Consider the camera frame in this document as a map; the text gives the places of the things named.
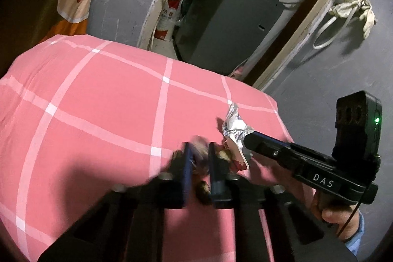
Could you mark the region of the person's right hand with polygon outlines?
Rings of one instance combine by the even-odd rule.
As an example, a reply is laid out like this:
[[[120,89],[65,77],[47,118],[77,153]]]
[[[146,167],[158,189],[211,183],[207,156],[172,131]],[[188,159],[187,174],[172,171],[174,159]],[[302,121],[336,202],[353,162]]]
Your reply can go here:
[[[343,206],[334,204],[323,199],[323,193],[315,191],[311,187],[292,177],[292,172],[279,166],[272,161],[267,166],[265,174],[267,182],[280,185],[285,191],[302,202],[317,219],[337,225],[337,237],[341,241],[349,241],[358,233],[361,226],[360,212],[356,206]]]

